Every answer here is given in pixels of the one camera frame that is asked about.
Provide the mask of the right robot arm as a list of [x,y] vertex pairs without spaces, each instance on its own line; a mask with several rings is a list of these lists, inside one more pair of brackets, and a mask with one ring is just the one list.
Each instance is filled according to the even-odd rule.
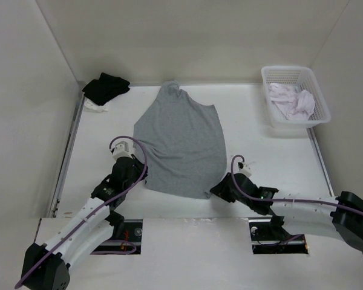
[[363,200],[352,192],[308,199],[272,187],[259,187],[245,174],[227,173],[210,192],[226,202],[240,202],[271,216],[268,230],[276,239],[297,234],[331,237],[363,252]]

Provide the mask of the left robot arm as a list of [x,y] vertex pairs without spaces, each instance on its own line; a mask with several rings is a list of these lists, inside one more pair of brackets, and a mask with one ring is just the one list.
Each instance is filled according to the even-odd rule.
[[117,157],[112,172],[94,188],[82,209],[55,236],[31,244],[24,256],[15,289],[67,289],[70,272],[102,242],[123,236],[124,218],[115,209],[126,194],[144,179],[147,162],[134,155]]

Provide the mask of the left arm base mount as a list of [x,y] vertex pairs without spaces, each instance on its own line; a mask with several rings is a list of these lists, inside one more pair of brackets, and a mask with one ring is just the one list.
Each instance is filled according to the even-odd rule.
[[139,255],[142,248],[143,220],[126,220],[112,212],[106,220],[114,227],[112,236],[102,242],[92,254]]

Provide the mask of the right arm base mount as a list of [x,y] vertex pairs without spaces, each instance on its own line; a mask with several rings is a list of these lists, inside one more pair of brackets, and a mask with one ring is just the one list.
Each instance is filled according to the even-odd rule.
[[283,218],[249,219],[254,254],[308,254],[303,234],[291,235],[283,228]]

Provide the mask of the grey tank top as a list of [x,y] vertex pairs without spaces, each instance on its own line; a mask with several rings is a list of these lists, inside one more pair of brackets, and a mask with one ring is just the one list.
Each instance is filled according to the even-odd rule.
[[225,174],[226,145],[215,106],[196,102],[175,80],[162,84],[133,137],[146,150],[150,190],[209,199]]

